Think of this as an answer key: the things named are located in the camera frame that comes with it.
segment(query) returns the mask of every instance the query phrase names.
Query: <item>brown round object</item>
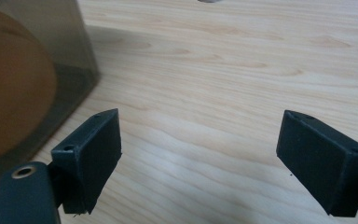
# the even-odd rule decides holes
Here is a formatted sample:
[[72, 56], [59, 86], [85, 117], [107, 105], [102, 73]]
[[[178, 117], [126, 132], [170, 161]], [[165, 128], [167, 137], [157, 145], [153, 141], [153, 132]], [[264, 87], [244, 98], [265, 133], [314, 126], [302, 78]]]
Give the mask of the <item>brown round object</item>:
[[46, 116], [56, 91], [53, 63], [21, 24], [0, 12], [0, 156]]

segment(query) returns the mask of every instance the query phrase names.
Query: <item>small object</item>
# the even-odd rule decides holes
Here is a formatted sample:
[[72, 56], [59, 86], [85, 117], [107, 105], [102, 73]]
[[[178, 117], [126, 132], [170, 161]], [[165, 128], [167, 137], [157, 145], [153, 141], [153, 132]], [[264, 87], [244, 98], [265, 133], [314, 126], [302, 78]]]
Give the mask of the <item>small object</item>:
[[219, 2], [221, 0], [199, 0], [199, 2], [203, 2], [203, 3], [215, 3], [215, 2]]
[[286, 110], [277, 155], [327, 214], [358, 210], [358, 142], [318, 119]]

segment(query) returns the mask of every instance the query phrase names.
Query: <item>light wood surface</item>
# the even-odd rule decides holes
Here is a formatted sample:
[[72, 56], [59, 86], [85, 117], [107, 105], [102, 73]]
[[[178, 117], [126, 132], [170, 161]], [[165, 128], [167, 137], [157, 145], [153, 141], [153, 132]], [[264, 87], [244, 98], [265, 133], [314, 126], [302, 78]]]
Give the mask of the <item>light wood surface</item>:
[[275, 152], [284, 109], [358, 141], [358, 1], [79, 4], [103, 76], [34, 159], [110, 108], [123, 157], [91, 216], [62, 223], [358, 223]]

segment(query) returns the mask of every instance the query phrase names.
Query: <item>black plastic block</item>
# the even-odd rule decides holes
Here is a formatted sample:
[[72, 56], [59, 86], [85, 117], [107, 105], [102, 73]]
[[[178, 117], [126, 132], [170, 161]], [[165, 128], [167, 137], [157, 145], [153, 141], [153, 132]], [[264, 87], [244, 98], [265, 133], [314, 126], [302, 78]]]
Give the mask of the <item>black plastic block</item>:
[[118, 111], [104, 111], [86, 120], [51, 150], [51, 156], [54, 169], [67, 178], [65, 213], [91, 213], [121, 157]]
[[285, 111], [277, 154], [327, 214], [356, 215], [356, 141], [313, 117]]
[[28, 162], [1, 176], [0, 224], [12, 223], [60, 223], [44, 163]]

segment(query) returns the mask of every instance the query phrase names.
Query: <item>wood grain surface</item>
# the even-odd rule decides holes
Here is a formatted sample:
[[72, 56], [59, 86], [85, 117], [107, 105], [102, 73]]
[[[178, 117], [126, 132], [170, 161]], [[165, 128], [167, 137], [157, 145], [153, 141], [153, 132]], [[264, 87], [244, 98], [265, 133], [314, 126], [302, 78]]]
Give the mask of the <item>wood grain surface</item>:
[[358, 141], [358, 1], [81, 0], [102, 80], [34, 158], [118, 108], [123, 157], [63, 223], [358, 223], [276, 157], [284, 109]]

